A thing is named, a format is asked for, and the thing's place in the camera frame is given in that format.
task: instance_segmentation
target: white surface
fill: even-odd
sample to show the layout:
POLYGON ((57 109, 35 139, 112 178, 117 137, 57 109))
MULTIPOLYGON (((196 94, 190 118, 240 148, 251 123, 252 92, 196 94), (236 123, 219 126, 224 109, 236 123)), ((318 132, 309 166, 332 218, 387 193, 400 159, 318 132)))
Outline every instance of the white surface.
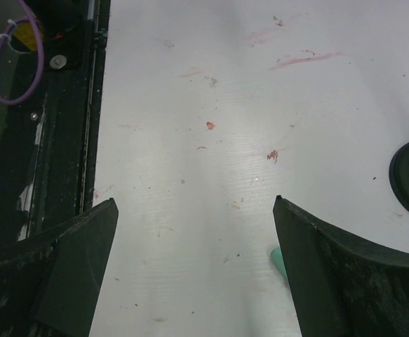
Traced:
POLYGON ((300 336, 277 194, 409 252, 409 1, 112 0, 103 91, 95 201, 120 216, 91 336, 300 336))

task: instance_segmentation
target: yellow label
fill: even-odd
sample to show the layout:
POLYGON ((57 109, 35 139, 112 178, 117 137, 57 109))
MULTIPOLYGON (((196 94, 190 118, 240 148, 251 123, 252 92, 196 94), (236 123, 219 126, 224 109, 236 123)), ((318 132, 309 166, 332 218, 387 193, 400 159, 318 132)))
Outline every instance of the yellow label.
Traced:
POLYGON ((37 50, 36 39, 34 38, 34 32, 29 22, 23 22, 15 28, 13 36, 22 42, 31 51, 37 50))

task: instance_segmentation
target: silver bolt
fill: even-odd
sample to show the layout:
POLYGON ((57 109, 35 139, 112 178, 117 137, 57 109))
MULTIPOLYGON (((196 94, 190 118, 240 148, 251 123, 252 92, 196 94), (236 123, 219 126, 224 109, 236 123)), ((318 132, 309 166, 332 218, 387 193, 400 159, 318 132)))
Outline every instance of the silver bolt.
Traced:
POLYGON ((64 55, 53 56, 50 60, 51 69, 61 69, 67 64, 67 58, 64 55))

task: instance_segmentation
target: teal cylindrical object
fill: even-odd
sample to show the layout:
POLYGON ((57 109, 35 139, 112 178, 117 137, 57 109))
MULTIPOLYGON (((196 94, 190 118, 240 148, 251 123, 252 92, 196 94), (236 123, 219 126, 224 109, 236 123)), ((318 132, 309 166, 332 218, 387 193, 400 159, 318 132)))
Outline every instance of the teal cylindrical object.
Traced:
POLYGON ((281 273, 283 278, 286 279, 288 283, 287 270, 286 270, 286 265, 283 263, 281 247, 277 247, 273 249, 273 251, 271 252, 271 261, 273 262, 277 270, 281 273))

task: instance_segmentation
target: green object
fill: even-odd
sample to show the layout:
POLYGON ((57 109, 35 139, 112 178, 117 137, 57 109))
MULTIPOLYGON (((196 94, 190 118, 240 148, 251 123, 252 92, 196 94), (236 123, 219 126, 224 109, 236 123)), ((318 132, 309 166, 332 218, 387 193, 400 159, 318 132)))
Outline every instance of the green object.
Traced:
POLYGON ((271 261, 273 261, 273 264, 276 266, 277 270, 288 283, 287 270, 286 265, 283 263, 281 247, 273 249, 271 252, 271 261))

